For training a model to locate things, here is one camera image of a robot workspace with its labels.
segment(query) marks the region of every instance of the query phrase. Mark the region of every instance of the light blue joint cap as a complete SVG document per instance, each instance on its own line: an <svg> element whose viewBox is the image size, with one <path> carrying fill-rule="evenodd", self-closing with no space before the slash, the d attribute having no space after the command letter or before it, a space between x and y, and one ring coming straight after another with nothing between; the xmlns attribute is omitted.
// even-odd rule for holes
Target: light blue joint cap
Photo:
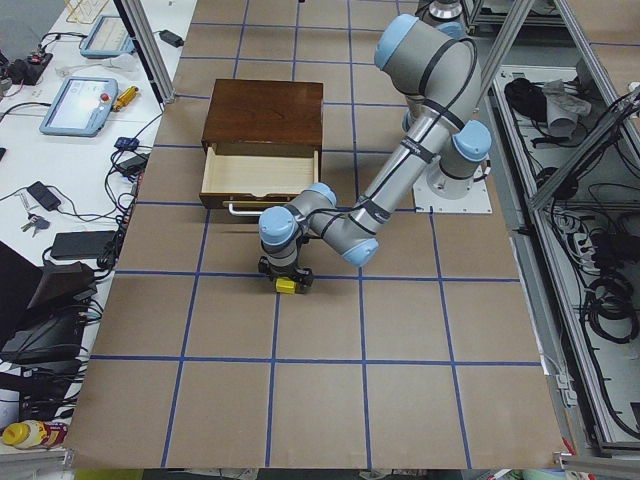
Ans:
<svg viewBox="0 0 640 480"><path fill-rule="evenodd" d="M267 208L258 221L260 239L271 246L288 242L296 231L293 214L284 207Z"/></svg>
<svg viewBox="0 0 640 480"><path fill-rule="evenodd" d="M465 35L464 28L460 22L446 22L438 25L436 29L449 35L454 40L460 40Z"/></svg>
<svg viewBox="0 0 640 480"><path fill-rule="evenodd" d="M355 267L362 267L373 258L378 251L378 246L375 238L368 238L344 252L342 258Z"/></svg>
<svg viewBox="0 0 640 480"><path fill-rule="evenodd" d="M334 207L338 204L338 199L336 198L336 194L333 193L331 187L326 183L318 182L311 185L307 190L311 190L312 192L318 192L320 195L327 197L327 200L331 202L331 205Z"/></svg>
<svg viewBox="0 0 640 480"><path fill-rule="evenodd" d="M460 133L453 136L456 150L471 162L481 162L491 149L491 133L477 120L467 123Z"/></svg>
<svg viewBox="0 0 640 480"><path fill-rule="evenodd" d="M376 46L376 53L373 57L376 67L380 70L384 69L393 53L417 21L418 17L403 13L389 24Z"/></svg>

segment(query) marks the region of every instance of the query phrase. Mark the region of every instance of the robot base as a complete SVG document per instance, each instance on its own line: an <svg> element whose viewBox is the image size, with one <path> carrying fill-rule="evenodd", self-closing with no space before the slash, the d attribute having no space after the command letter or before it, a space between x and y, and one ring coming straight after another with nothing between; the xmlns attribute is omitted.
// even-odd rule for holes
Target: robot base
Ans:
<svg viewBox="0 0 640 480"><path fill-rule="evenodd" d="M478 167L475 176L480 175L482 175L482 169ZM464 198L449 200L433 191L427 183L427 175L424 174L413 184L413 199L418 212L429 213L432 209L435 213L490 214L493 212L484 180L472 183L471 190Z"/></svg>

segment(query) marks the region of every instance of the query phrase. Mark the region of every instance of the drawer handle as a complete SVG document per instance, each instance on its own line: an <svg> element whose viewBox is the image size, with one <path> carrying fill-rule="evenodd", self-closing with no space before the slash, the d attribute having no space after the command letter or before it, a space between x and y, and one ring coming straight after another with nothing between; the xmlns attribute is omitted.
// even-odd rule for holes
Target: drawer handle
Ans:
<svg viewBox="0 0 640 480"><path fill-rule="evenodd" d="M229 203L229 213L236 217L259 217L264 210L236 210L233 203Z"/></svg>

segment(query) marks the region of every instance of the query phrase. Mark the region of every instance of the tablet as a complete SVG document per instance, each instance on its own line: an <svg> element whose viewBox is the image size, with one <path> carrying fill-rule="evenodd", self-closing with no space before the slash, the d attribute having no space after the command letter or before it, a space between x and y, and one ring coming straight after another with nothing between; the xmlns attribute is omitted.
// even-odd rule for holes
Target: tablet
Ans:
<svg viewBox="0 0 640 480"><path fill-rule="evenodd" d="M133 41L117 15L100 15L80 43L80 55L87 58L117 57L133 51Z"/></svg>
<svg viewBox="0 0 640 480"><path fill-rule="evenodd" d="M93 137L118 96L113 78L67 77L40 125L45 135Z"/></svg>

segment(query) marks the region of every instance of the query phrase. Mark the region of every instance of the power adapter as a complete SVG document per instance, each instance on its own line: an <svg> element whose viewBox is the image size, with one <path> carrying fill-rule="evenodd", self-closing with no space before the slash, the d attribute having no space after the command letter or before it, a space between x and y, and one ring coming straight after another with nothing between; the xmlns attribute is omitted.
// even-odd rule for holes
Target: power adapter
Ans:
<svg viewBox="0 0 640 480"><path fill-rule="evenodd" d="M124 152L133 152L140 146L140 140L138 140L137 138L118 137L116 143L113 146L118 150L122 150Z"/></svg>
<svg viewBox="0 0 640 480"><path fill-rule="evenodd" d="M147 166L148 153L141 153L118 164L118 171L125 177L137 175Z"/></svg>
<svg viewBox="0 0 640 480"><path fill-rule="evenodd" d="M60 206L60 199L42 182L35 182L33 185L29 185L27 192L49 212L56 210Z"/></svg>
<svg viewBox="0 0 640 480"><path fill-rule="evenodd" d="M163 42L168 43L169 45L172 45L176 48L181 47L182 45L184 45L184 40L182 40L182 37L179 35L176 35L175 33L169 31L169 30L161 30L160 31L160 39Z"/></svg>

